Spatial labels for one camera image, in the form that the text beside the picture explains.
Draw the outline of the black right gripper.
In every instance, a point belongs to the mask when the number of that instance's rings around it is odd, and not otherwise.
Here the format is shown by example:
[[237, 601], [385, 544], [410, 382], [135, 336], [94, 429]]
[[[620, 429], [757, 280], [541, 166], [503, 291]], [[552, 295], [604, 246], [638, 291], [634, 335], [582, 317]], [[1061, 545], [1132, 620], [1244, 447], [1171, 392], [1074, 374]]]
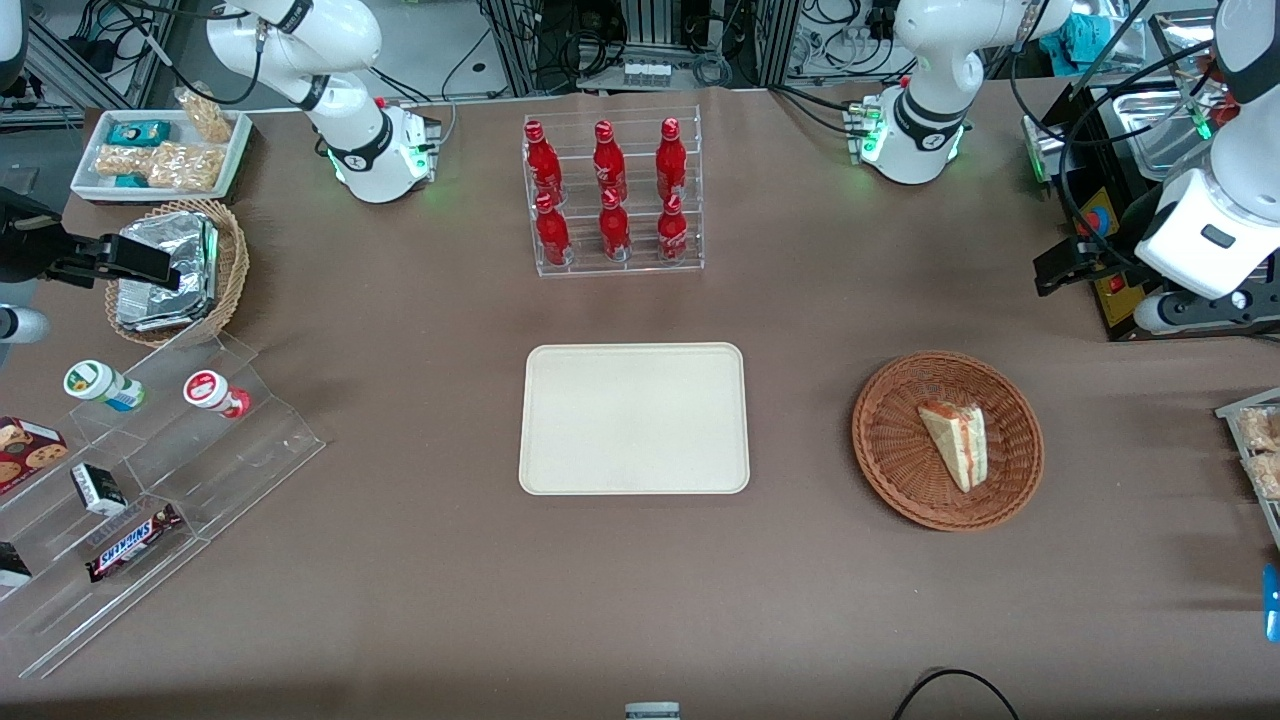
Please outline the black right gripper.
[[[172, 255], [128, 237], [101, 237], [100, 264], [95, 242], [68, 232], [61, 218], [35, 200], [1, 190], [1, 282], [55, 281], [92, 290], [99, 281], [133, 281], [179, 290]], [[140, 273], [166, 273], [152, 277]]]

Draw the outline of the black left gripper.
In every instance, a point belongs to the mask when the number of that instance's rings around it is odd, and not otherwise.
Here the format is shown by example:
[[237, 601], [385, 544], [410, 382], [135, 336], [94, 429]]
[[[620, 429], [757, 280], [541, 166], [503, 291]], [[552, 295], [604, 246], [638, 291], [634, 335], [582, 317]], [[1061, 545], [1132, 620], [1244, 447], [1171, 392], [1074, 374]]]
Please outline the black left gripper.
[[1048, 297], [1075, 283], [1108, 281], [1116, 274], [1124, 275], [1126, 286], [1162, 284], [1160, 274], [1137, 258], [1137, 245], [1155, 219], [1162, 190], [1161, 184], [1152, 184], [1137, 195], [1101, 186], [1096, 204], [1110, 209], [1106, 238], [1128, 263], [1106, 252], [1097, 263], [1100, 247], [1096, 243], [1056, 243], [1034, 259], [1039, 296]]

